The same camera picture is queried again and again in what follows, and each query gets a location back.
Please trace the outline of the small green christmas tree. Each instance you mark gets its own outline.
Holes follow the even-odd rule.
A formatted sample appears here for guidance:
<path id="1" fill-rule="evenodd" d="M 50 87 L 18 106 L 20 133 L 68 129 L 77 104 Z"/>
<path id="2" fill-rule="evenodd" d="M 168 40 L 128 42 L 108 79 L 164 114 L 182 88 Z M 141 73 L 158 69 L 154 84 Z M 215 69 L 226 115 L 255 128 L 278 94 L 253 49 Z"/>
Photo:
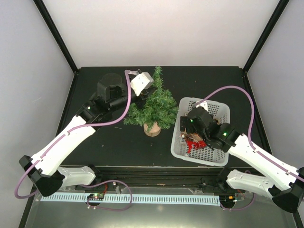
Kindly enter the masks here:
<path id="1" fill-rule="evenodd" d="M 156 90 L 147 98 L 142 109 L 130 105 L 125 125 L 140 125 L 149 137 L 160 134 L 162 129 L 169 129 L 175 124 L 178 107 L 171 92 L 163 86 L 162 68 L 157 66 L 152 75 Z"/>

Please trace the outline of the white perforated plastic basket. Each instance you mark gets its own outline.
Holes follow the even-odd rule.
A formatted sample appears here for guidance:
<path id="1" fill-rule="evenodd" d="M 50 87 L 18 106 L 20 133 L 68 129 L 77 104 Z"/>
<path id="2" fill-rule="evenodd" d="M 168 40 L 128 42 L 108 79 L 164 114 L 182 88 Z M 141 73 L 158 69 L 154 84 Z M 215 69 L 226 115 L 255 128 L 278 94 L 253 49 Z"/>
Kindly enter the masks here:
<path id="1" fill-rule="evenodd" d="M 203 166 L 223 167 L 228 163 L 228 153 L 220 149 L 223 143 L 216 137 L 220 127 L 230 123 L 230 108 L 211 100 L 193 107 L 198 101 L 194 97 L 180 100 L 171 153 L 176 158 Z"/>

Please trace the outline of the white string lights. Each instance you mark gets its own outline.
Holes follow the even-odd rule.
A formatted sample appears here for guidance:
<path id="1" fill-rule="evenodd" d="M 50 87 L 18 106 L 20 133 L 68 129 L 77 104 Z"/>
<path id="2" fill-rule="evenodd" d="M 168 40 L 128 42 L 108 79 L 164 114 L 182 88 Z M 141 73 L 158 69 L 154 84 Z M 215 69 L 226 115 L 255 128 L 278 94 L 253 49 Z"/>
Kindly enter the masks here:
<path id="1" fill-rule="evenodd" d="M 198 142 L 202 141 L 202 138 L 196 133 L 181 132 L 180 137 L 183 138 L 186 141 L 192 141 L 192 142 L 195 142 L 195 143 L 198 143 Z"/>

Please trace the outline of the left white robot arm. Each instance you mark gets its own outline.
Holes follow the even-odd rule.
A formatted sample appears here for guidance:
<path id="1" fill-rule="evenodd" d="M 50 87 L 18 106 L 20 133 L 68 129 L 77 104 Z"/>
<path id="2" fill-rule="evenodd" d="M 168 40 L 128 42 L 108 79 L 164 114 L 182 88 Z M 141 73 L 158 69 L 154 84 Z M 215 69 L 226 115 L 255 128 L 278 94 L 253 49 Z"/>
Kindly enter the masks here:
<path id="1" fill-rule="evenodd" d="M 65 129 L 45 148 L 32 156 L 20 158 L 24 169 L 15 188 L 18 194 L 23 180 L 28 177 L 42 196 L 50 196 L 60 188 L 81 185 L 98 189 L 102 178 L 94 167 L 63 168 L 61 163 L 85 139 L 100 127 L 116 124 L 124 119 L 130 105 L 144 107 L 147 98 L 156 90 L 153 78 L 147 72 L 125 70 L 125 79 L 109 73 L 97 83 L 97 90 L 89 101 L 82 105 Z"/>

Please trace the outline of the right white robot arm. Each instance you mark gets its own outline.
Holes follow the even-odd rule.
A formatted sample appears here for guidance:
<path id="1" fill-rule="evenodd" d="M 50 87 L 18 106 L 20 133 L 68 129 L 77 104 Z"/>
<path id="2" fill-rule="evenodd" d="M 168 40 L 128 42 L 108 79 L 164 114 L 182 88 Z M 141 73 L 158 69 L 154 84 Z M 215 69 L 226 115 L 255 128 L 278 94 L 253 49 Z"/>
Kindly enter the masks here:
<path id="1" fill-rule="evenodd" d="M 249 164 L 260 175 L 232 170 L 216 179 L 220 191 L 248 190 L 270 198 L 282 210 L 295 213 L 304 198 L 304 169 L 280 161 L 240 134 L 229 123 L 217 123 L 203 107 L 180 117 L 180 130 L 194 133 L 211 149 L 218 149 Z"/>

